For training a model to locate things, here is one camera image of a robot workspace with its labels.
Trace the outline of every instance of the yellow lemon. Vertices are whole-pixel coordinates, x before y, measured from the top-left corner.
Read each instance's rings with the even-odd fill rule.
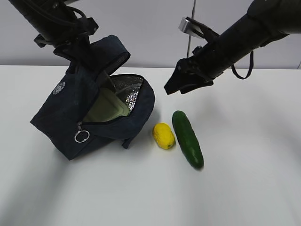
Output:
[[[169,149],[175,144],[174,134],[170,127],[165,123],[157,124],[152,134],[158,146],[163,149]]]

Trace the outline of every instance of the zipper pull ring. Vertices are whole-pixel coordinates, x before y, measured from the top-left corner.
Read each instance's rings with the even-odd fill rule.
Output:
[[[81,127],[81,125],[82,125],[82,122],[80,121],[79,123],[77,123],[77,127],[79,128],[79,131],[75,134],[75,137],[74,137],[74,140],[75,140],[75,142],[76,143],[85,143],[87,140],[89,140],[89,138],[90,138],[90,133],[89,133],[89,131],[86,131],[86,130],[83,130],[82,129],[82,127]],[[78,136],[80,135],[80,134],[82,134],[82,133],[86,133],[86,138],[85,139],[83,139],[83,140],[79,140],[78,139]]]

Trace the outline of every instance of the green cucumber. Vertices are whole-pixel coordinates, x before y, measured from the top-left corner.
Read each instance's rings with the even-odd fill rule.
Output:
[[[193,128],[184,112],[176,111],[173,114],[173,126],[187,161],[193,168],[200,170],[204,166],[202,151]]]

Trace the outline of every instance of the silver insulated lining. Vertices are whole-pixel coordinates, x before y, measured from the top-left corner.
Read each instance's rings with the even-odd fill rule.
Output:
[[[115,94],[123,103],[127,105],[130,112],[132,112],[138,98],[143,78],[131,75],[123,75],[111,77],[111,81],[116,89]]]

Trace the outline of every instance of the embroidered logo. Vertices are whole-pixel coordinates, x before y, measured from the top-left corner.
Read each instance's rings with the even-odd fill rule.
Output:
[[[60,93],[60,92],[64,89],[65,85],[66,85],[65,82],[61,82],[60,84],[58,84],[58,85],[55,87],[55,89],[53,90],[52,94],[53,94],[53,95],[56,95],[56,94]]]

